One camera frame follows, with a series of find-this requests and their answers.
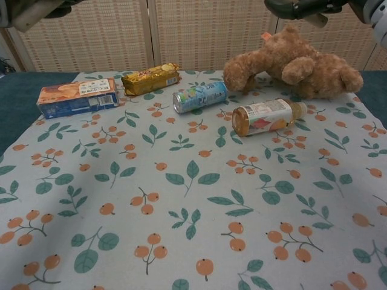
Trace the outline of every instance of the plastic bottle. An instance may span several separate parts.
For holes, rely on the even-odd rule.
[[[232,127],[240,137],[286,128],[307,113],[302,102],[277,99],[236,108]]]

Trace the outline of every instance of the table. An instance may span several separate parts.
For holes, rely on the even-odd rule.
[[[249,95],[178,115],[179,84],[121,107],[38,119],[0,158],[1,289],[386,289],[386,131],[354,94],[308,101],[240,138]]]

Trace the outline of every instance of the snack package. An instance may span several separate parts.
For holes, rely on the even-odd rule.
[[[42,88],[37,106],[46,119],[119,106],[112,77]]]
[[[177,69],[178,65],[175,63],[166,63],[155,68],[127,74],[121,78],[125,94],[128,96],[142,95],[178,83],[180,76]]]

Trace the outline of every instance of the biscuit box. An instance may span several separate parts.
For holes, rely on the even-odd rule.
[[[46,119],[95,112],[119,106],[112,77],[42,88],[37,106]]]

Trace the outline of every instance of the teddy bear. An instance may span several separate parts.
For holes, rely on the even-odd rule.
[[[290,24],[269,35],[261,49],[230,59],[224,65],[224,83],[229,91],[247,92],[255,87],[254,76],[263,71],[305,99],[332,99],[363,86],[356,69],[334,54],[315,50]]]

